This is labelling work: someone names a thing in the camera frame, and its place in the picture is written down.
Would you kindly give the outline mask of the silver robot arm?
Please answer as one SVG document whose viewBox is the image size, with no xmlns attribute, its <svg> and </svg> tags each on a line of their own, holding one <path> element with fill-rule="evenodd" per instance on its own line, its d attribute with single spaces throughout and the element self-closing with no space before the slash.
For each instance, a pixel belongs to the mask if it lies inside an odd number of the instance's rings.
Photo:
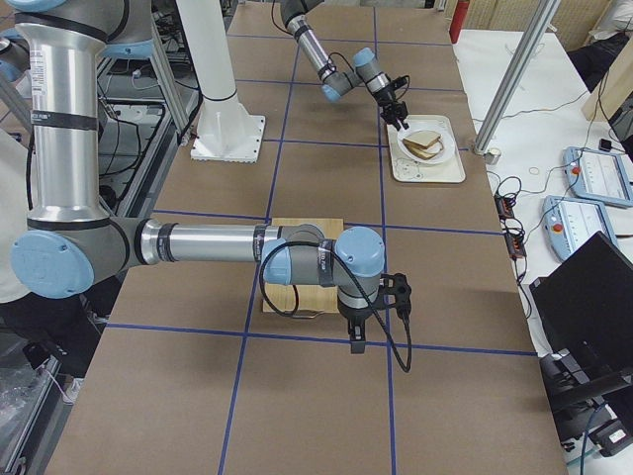
<svg viewBox="0 0 633 475">
<path fill-rule="evenodd" d="M 134 266 L 161 261 L 256 262 L 261 284 L 337 291 L 351 349 L 365 349 L 365 323 L 384 308 L 380 236 L 355 227 L 336 239 L 316 226 L 162 224 L 120 218 L 99 202 L 97 60 L 150 56 L 147 1 L 17 1 L 27 41 L 38 192 L 10 264 L 31 292 L 69 298 Z"/>
<path fill-rule="evenodd" d="M 316 71 L 326 99 L 336 102 L 355 87 L 364 84 L 380 108 L 385 123 L 397 131 L 406 130 L 407 104 L 399 98 L 397 91 L 408 86 L 408 77 L 392 79 L 368 47 L 360 49 L 353 56 L 353 64 L 349 64 L 347 70 L 339 70 L 332 59 L 334 51 L 325 51 L 307 21 L 307 14 L 319 4 L 320 1 L 281 1 L 280 14 L 287 32 L 296 40 Z"/>
</svg>

